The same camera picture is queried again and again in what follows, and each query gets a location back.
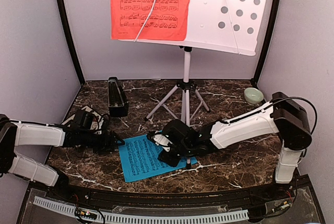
paper sheet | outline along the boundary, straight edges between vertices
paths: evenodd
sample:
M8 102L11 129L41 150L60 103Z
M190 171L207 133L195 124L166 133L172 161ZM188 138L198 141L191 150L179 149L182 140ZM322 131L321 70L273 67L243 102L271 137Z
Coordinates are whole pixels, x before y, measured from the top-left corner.
M135 39L154 0L111 0L114 40ZM183 41L187 35L190 0L157 0L140 39Z
M118 149L125 182L139 181L186 167L185 158L175 168L159 161L158 155L162 151L162 147L150 142L146 135L124 141L125 145L119 146ZM192 164L196 163L196 158L192 158Z

white music stand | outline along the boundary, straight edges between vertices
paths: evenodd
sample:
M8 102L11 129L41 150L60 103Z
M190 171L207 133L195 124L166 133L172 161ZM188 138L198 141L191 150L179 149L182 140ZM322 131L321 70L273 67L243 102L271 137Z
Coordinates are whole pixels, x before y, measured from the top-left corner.
M190 75L190 60L191 60L191 47L184 47L184 73L183 80L178 81L175 87L158 103L158 105L145 117L145 121L148 121L149 118L158 110L161 106L163 106L174 118L178 119L177 116L169 109L165 102L169 99L172 94L174 94L178 88L183 90L182 93L182 109L181 109L181 121L190 126L190 120L195 116L200 107L203 105L207 112L210 112L208 105L205 103L204 99L198 92L196 85L193 81L189 79ZM190 90L194 90L197 98L200 101L199 106L195 110L192 116L190 116Z
M189 80L191 47L254 56L265 3L266 0L190 0L187 36L184 41L139 39L138 42L187 46L183 81L177 83L145 120L148 120L161 106L177 118L164 103L179 87L183 89L181 113L183 122L189 126L190 120L202 105L210 112L195 85ZM190 89L195 89L195 94L200 100L200 105L192 117L190 116Z

green bowl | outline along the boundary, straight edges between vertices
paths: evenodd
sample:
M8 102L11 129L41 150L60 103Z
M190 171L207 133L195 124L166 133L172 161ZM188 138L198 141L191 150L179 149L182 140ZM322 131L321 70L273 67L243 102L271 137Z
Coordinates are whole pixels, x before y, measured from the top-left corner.
M259 104L265 98L260 90L253 87L246 88L244 95L246 101L251 105Z

music stand tripod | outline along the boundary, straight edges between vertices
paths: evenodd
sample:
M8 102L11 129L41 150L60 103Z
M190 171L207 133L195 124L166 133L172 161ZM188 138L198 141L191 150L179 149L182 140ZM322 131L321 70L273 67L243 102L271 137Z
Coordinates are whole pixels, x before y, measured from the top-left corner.
M163 106L174 118L178 119L176 115L172 112L172 110L169 109L167 105L164 103L169 99L172 94L174 94L178 88L181 88L183 90L182 94L182 109L181 109L181 121L186 123L187 126L190 126L190 120L195 116L195 114L198 112L200 107L203 105L207 112L210 112L208 105L205 103L202 96L199 94L196 84L189 80L189 73L190 73L190 59L191 59L191 52L193 48L191 47L183 47L180 46L180 48L184 48L184 74L183 74L183 80L180 80L177 82L175 87L158 103L158 105L145 117L145 121L148 121L149 118L152 117L152 115L156 112L157 109L159 109L161 106ZM197 98L200 101L199 106L195 110L192 116L190 116L190 90L194 90ZM187 168L190 166L190 159L187 159Z

white stick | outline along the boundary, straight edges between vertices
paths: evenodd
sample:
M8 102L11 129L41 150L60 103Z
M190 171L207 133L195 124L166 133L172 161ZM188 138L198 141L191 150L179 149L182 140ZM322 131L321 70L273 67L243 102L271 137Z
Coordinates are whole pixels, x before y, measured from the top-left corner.
M152 5L152 8L151 8L151 11L150 11L150 13L148 14L148 16L147 16L147 18L146 18L144 24L142 25L142 27L141 27L141 29L140 29L140 31L139 31L139 33L138 33L136 39L135 39L135 42L138 40L139 36L141 35L141 32L143 31L144 27L146 26L146 23L147 23L148 20L150 19L151 15L152 15L152 13L153 13L154 7L155 7L155 5L156 5L156 2L157 2L157 0L154 0L153 5Z
M228 0L226 0L226 6L228 7L228 13L229 13L229 17L230 17L230 24L231 24L231 27L232 27L232 32L233 32L233 36L234 36L234 41L235 41L236 49L238 50L238 54L240 54L238 43L236 41L236 36L235 36L234 28L233 28L233 22L232 22L232 17L231 17L231 13L230 13L230 8L229 8Z

